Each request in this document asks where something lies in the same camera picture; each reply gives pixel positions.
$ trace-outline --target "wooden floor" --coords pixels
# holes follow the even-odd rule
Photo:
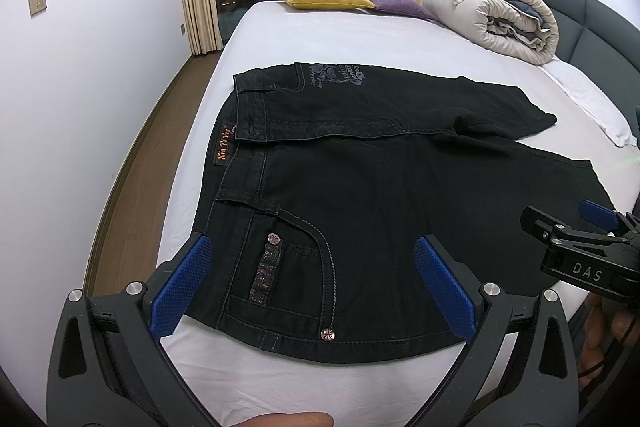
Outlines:
[[[94,248],[95,278],[89,295],[120,292],[156,268],[164,214],[175,171],[219,53],[190,58],[146,124],[120,193]]]

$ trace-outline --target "electrical outlet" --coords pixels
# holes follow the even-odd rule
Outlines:
[[[47,0],[29,0],[29,12],[31,13],[31,17],[36,15],[36,13],[43,12],[47,9]]]

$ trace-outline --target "gray upholstered headboard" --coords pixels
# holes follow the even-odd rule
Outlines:
[[[558,21],[558,58],[603,90],[640,138],[640,30],[597,0],[543,1]]]

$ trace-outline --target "beige comforter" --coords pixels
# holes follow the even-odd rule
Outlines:
[[[536,10],[546,27],[505,0],[423,0],[422,4],[444,25],[483,48],[545,64],[558,46],[556,18],[543,0],[519,1]]]

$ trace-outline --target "metal rivet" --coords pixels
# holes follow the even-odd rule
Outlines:
[[[142,292],[142,282],[130,282],[127,285],[127,293],[129,295],[138,295],[140,292]]]
[[[543,295],[549,302],[556,302],[558,300],[558,294],[553,290],[545,290]]]
[[[325,342],[331,342],[335,338],[335,331],[324,328],[324,330],[320,331],[320,338]]]
[[[482,289],[484,289],[484,293],[486,293],[487,295],[491,295],[492,297],[495,297],[496,295],[498,295],[498,293],[500,293],[500,286],[498,286],[495,282],[488,282],[482,287]]]
[[[78,302],[81,297],[82,297],[82,290],[73,290],[71,293],[69,293],[69,300],[71,302]]]

